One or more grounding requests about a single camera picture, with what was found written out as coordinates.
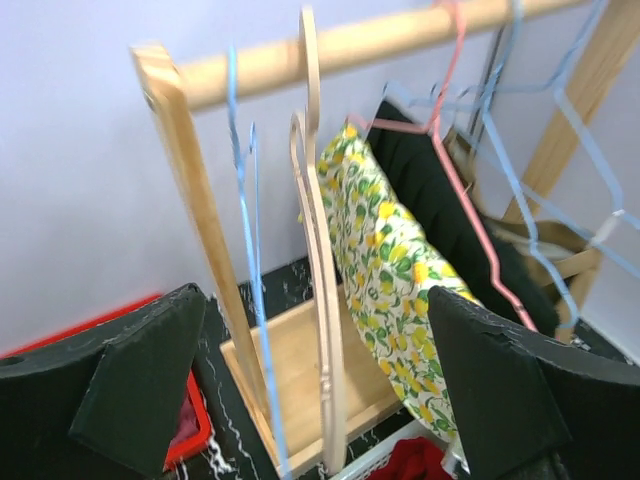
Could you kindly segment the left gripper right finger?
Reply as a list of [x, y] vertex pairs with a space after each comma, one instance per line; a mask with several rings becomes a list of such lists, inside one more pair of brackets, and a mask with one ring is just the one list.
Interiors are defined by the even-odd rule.
[[636, 479], [639, 369], [441, 287], [428, 317], [472, 479]]

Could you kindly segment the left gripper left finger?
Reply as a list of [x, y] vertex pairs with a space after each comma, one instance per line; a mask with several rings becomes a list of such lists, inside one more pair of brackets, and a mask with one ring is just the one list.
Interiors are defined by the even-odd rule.
[[1, 361], [4, 478], [156, 478], [177, 431], [206, 297], [185, 284]]

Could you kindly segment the red skirt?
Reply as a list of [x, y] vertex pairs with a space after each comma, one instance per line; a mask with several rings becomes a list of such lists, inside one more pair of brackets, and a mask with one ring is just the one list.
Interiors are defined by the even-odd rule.
[[386, 466], [371, 474], [381, 480], [449, 480], [441, 466], [444, 453], [424, 437], [399, 440]]

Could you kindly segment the yellow floral garment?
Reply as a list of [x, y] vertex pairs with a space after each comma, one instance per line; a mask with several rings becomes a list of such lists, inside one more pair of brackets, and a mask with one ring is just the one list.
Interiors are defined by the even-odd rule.
[[457, 433], [428, 318], [428, 292], [474, 298], [401, 204], [370, 145], [345, 124], [316, 162], [332, 252], [358, 334], [406, 409], [439, 439]]

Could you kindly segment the light blue wire hanger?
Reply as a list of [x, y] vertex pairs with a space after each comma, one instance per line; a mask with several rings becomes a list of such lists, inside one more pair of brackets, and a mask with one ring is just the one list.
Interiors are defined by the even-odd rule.
[[269, 334], [267, 328], [267, 317], [264, 305], [263, 281], [260, 271], [261, 266], [261, 242], [260, 242], [260, 209], [255, 204], [255, 225], [251, 226], [249, 208], [246, 199], [246, 166], [247, 158], [253, 157], [254, 161], [254, 193], [259, 196], [259, 156], [258, 156], [258, 137], [256, 133], [256, 124], [252, 122], [249, 128], [249, 143], [245, 150], [242, 150], [238, 129], [237, 129], [237, 72], [238, 62], [236, 49], [231, 45], [227, 54], [228, 73], [227, 73], [227, 106], [228, 106], [228, 125], [230, 130], [230, 138], [232, 144], [233, 161], [236, 169], [236, 178], [240, 196], [240, 206], [242, 213], [244, 241], [246, 256], [248, 260], [250, 273], [250, 286], [252, 291], [252, 300], [254, 303], [254, 312], [259, 328], [260, 344], [264, 359], [266, 373], [266, 388], [268, 399], [270, 402], [270, 413], [272, 418], [273, 434], [277, 448], [279, 466], [281, 467], [281, 477], [283, 479], [292, 479], [291, 468], [288, 461], [288, 452], [282, 416], [280, 410], [280, 402], [277, 391], [276, 375], [274, 362], [270, 348]]

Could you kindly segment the wooden hanger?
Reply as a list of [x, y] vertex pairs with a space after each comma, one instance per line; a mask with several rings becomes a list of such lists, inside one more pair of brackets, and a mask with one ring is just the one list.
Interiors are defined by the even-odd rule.
[[320, 66], [313, 9], [301, 8], [299, 58], [307, 84], [307, 106], [292, 114], [289, 152], [309, 255], [318, 320], [318, 353], [323, 463], [328, 473], [340, 472], [346, 460], [346, 386], [336, 276], [316, 171], [316, 140], [320, 119]]

